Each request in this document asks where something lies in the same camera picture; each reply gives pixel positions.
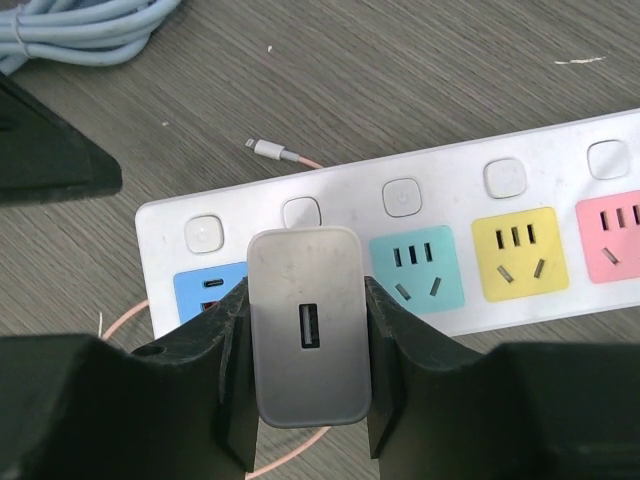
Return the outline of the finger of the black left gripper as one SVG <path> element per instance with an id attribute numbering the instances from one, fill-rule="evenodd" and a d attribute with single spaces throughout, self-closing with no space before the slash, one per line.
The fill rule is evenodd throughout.
<path id="1" fill-rule="evenodd" d="M 115 195 L 119 163 L 10 78 L 1 77 L 1 204 Z"/>

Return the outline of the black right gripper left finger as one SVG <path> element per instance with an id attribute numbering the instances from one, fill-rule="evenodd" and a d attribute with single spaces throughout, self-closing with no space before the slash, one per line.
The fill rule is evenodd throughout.
<path id="1" fill-rule="evenodd" d="M 241 479 L 257 427 L 245 283 L 129 353 L 88 334 L 1 341 L 5 479 Z"/>

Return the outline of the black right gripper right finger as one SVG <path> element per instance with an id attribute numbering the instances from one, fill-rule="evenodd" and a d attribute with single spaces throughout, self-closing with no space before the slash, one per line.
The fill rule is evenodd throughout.
<path id="1" fill-rule="evenodd" d="M 384 479 L 635 479 L 635 344 L 463 346 L 365 281 Z"/>

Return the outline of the white charger block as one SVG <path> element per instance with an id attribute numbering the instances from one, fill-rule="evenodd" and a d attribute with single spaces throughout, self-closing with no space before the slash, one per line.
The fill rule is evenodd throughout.
<path id="1" fill-rule="evenodd" d="M 265 231 L 247 264 L 262 420 L 280 429 L 362 420 L 372 387 L 358 237 L 339 226 Z"/>

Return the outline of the white power strip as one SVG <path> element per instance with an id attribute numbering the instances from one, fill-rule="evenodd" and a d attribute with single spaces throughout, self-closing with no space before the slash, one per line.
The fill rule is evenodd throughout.
<path id="1" fill-rule="evenodd" d="M 366 274 L 449 335 L 635 307 L 639 114 L 154 201 L 135 225 L 156 336 L 181 325 L 176 274 L 284 227 L 351 229 Z"/>

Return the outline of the blue USB adapter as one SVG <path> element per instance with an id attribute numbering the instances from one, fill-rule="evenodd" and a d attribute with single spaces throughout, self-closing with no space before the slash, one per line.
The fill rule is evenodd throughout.
<path id="1" fill-rule="evenodd" d="M 214 306 L 246 275 L 246 262 L 176 274 L 173 284 L 180 323 L 184 324 Z"/>

